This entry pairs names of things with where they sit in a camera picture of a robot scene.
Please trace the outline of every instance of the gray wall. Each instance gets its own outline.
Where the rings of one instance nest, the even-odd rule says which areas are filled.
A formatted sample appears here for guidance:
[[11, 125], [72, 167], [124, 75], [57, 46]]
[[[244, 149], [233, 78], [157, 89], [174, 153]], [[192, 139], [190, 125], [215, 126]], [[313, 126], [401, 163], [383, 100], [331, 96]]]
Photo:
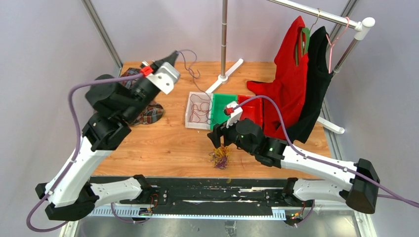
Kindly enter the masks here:
[[[382, 184], [419, 201], [419, 3], [359, 2], [352, 18], [372, 16], [377, 23], [328, 90], [332, 117], [346, 129], [338, 139], [346, 159], [369, 159]], [[352, 36], [337, 43], [336, 60]], [[419, 232], [419, 209], [395, 200], [378, 200], [372, 219], [379, 237]]]
[[[116, 67], [80, 0], [1, 1], [0, 32], [1, 236], [58, 236], [26, 228], [35, 185], [50, 181], [74, 148], [68, 90]], [[82, 124], [92, 114], [83, 95], [74, 98]], [[33, 224], [59, 224], [44, 207]]]
[[[345, 0], [296, 0], [340, 14]], [[189, 48], [199, 61], [220, 61], [222, 0], [93, 0], [123, 61], [155, 60]], [[266, 0], [228, 1], [227, 60], [273, 61], [299, 12]], [[315, 17], [303, 15], [308, 26]], [[317, 27], [333, 23], [319, 20]]]

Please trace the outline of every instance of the red clip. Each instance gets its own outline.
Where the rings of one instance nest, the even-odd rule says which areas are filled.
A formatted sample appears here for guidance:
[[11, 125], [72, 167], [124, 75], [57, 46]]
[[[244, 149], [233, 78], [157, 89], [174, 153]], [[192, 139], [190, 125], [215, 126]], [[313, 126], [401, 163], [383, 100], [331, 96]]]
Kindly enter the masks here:
[[226, 108], [225, 111], [226, 111], [227, 115], [230, 115], [234, 112], [233, 108]]
[[153, 69], [150, 66], [145, 66], [140, 70], [140, 72], [144, 75], [144, 77], [148, 76], [150, 73], [153, 72]]

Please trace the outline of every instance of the green hanger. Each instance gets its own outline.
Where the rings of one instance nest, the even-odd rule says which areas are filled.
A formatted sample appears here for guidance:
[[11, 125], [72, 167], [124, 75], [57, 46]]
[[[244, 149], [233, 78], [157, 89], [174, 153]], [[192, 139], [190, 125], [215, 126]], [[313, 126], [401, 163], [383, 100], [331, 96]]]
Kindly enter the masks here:
[[[304, 56], [308, 52], [308, 45], [310, 43], [310, 29], [302, 28], [300, 32], [300, 42], [301, 45], [301, 56]], [[298, 43], [295, 46], [295, 64], [298, 66]]]

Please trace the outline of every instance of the plaid shirt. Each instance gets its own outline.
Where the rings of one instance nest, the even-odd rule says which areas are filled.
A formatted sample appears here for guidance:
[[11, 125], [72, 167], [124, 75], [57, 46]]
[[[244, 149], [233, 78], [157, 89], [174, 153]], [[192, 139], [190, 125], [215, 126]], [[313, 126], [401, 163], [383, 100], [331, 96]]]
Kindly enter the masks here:
[[[138, 68], [128, 68], [126, 72], [124, 72], [121, 77], [128, 77], [132, 75], [136, 75], [140, 73], [140, 69]], [[130, 81], [122, 81], [121, 84], [125, 86], [126, 88], [130, 89], [134, 83], [138, 79], [130, 80]], [[133, 123], [130, 125], [139, 125], [139, 124], [152, 124], [154, 122], [157, 122], [159, 119], [162, 118], [163, 114], [165, 113], [165, 110], [163, 107], [157, 103], [156, 101], [151, 101], [150, 104], [143, 110], [143, 112], [140, 113], [140, 115], [135, 119]]]

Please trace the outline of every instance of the plastic tray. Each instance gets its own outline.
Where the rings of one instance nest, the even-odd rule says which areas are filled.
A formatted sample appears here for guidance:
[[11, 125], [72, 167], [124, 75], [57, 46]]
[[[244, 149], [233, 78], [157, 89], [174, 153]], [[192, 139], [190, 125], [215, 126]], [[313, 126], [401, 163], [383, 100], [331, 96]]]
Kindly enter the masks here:
[[[251, 98], [251, 96], [246, 95], [239, 95], [237, 97], [238, 103], [242, 103], [243, 101]], [[240, 117], [240, 120], [244, 120], [246, 118], [252, 120], [254, 123], [258, 124], [260, 127], [263, 127], [263, 101], [262, 98], [254, 99], [245, 105], [242, 106], [243, 113]]]
[[227, 95], [227, 94], [214, 94], [212, 99], [212, 109], [211, 109], [211, 126], [214, 127], [217, 123], [223, 123], [229, 119], [227, 115], [224, 114], [224, 107], [232, 101], [237, 101], [237, 95]]
[[[185, 127], [195, 129], [210, 129], [210, 119], [208, 120], [204, 113], [192, 113], [192, 106], [207, 110], [212, 105], [212, 93], [206, 95], [203, 92], [189, 92], [188, 104], [185, 113]], [[212, 110], [208, 113], [208, 118], [211, 118]]]

